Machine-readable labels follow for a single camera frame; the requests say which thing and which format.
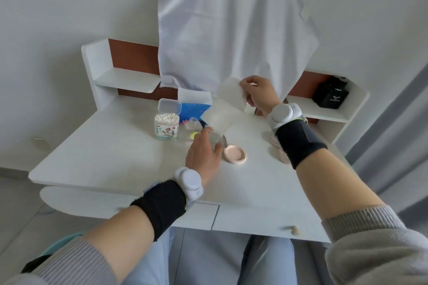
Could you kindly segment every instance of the gray sweater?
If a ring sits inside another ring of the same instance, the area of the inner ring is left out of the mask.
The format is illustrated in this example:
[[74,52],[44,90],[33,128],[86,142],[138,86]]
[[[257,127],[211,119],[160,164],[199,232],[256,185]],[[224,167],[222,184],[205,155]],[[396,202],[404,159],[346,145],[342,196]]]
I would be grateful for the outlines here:
[[[326,253],[334,281],[352,285],[428,284],[428,239],[409,230],[389,206],[377,206],[327,219],[334,245]],[[32,274],[5,285],[102,284],[116,279],[104,257],[80,240],[59,250]]]

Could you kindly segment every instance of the jeans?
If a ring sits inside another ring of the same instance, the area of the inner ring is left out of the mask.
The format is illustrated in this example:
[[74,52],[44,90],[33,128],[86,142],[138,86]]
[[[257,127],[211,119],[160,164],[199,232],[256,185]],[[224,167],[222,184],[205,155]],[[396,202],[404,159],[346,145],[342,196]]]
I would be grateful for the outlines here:
[[[168,285],[170,230],[166,230],[122,285]],[[290,239],[252,235],[243,253],[238,285],[297,285]]]

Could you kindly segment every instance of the cotton swab container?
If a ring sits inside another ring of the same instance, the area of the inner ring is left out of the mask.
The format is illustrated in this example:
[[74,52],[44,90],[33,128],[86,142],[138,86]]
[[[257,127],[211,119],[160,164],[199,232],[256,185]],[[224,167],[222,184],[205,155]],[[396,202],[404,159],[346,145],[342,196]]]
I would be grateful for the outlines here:
[[174,99],[159,99],[159,114],[154,117],[154,133],[157,140],[177,141],[181,103]]

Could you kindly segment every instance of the wrist strap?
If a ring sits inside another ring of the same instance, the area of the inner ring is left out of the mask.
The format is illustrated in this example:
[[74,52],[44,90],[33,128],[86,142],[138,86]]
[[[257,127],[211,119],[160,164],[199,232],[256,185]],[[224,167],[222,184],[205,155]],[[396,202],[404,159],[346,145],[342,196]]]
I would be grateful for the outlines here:
[[275,133],[292,167],[296,167],[319,149],[327,149],[304,120],[293,120],[281,126]]
[[186,212],[186,196],[174,180],[167,180],[154,186],[133,201],[147,215],[154,230],[154,241]]

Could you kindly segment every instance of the hand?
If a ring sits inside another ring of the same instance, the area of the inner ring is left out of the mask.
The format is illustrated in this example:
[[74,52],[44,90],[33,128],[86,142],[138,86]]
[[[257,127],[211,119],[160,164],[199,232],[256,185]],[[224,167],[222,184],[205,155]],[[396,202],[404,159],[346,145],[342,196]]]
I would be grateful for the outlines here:
[[196,170],[202,179],[202,186],[205,187],[217,173],[220,167],[223,145],[218,142],[215,145],[214,152],[208,134],[212,128],[206,127],[201,133],[196,134],[193,144],[186,157],[186,167]]
[[252,75],[242,79],[239,85],[245,91],[247,103],[252,107],[258,107],[264,117],[268,116],[277,104],[282,103],[269,79]]

